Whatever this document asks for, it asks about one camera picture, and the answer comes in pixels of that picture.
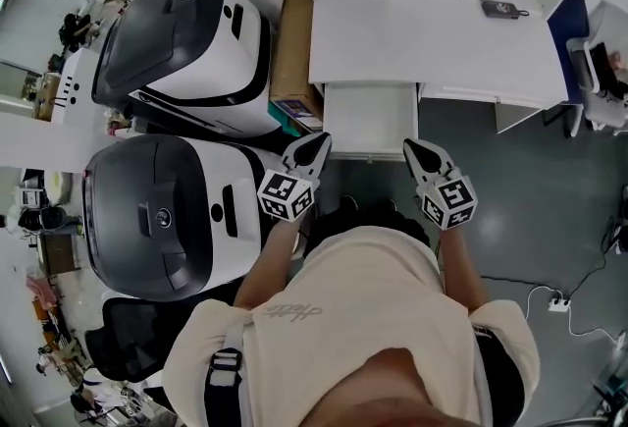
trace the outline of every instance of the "cardboard box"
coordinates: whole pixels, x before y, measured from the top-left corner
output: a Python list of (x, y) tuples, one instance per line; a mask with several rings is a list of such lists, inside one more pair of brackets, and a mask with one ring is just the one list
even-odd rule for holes
[(56, 74), (46, 73), (41, 82), (41, 88), (35, 96), (35, 105), (33, 107), (32, 117), (44, 122), (50, 122), (52, 119), (52, 108), (54, 108), (54, 100), (57, 97), (57, 89), (61, 77)]
[(270, 99), (309, 131), (323, 129), (323, 97), (308, 83), (312, 0), (284, 0)]

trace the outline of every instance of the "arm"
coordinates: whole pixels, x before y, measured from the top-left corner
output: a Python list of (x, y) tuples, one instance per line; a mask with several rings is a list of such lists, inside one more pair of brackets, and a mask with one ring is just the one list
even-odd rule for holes
[(301, 220), (280, 221), (271, 230), (259, 258), (235, 295), (234, 306), (250, 310), (284, 290), (300, 223)]
[(81, 27), (79, 30), (75, 31), (73, 36), (77, 37), (86, 32), (91, 27), (91, 24), (87, 24), (86, 26)]
[(482, 279), (475, 271), (459, 228), (441, 232), (445, 266), (445, 293), (474, 312), (490, 301)]

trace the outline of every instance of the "black mesh chair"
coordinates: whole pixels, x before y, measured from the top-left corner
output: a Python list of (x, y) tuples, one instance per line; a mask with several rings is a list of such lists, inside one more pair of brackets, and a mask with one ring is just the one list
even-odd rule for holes
[(194, 307), (206, 299), (233, 304), (241, 282), (237, 279), (176, 302), (108, 299), (102, 307), (104, 326), (85, 333), (94, 366), (110, 380), (132, 383), (161, 371)]

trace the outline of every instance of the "desk drawer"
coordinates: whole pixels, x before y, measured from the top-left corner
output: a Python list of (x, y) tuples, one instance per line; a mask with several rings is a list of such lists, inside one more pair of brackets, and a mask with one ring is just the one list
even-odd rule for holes
[(496, 102), (512, 106), (523, 106), (526, 108), (544, 109), (547, 107), (547, 102), (539, 99), (530, 99), (529, 97), (524, 96), (514, 96), (473, 88), (437, 85), (434, 83), (425, 83), (421, 87), (421, 98), (423, 97), (435, 99), (455, 99), (461, 101)]
[(471, 90), (454, 86), (425, 83), (421, 88), (421, 98), (455, 99), (461, 101), (497, 102), (496, 95), (483, 90)]
[(418, 135), (414, 83), (328, 83), (323, 130), (332, 155), (403, 161), (403, 140)]

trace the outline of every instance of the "beige t-shirt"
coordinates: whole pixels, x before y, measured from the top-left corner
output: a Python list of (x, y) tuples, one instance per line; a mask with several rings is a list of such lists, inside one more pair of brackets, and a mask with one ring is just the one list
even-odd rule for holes
[[(492, 329), (514, 360), (526, 404), (537, 348), (519, 306), (492, 301), (469, 316), (443, 293), (434, 253), (400, 232), (360, 227), (324, 240), (286, 289), (251, 311), (244, 359), (255, 427), (297, 427), (341, 379), (386, 348), (407, 348), (433, 406), (479, 423), (472, 324)], [(208, 425), (209, 359), (249, 312), (199, 304), (164, 368), (166, 394), (188, 427)]]

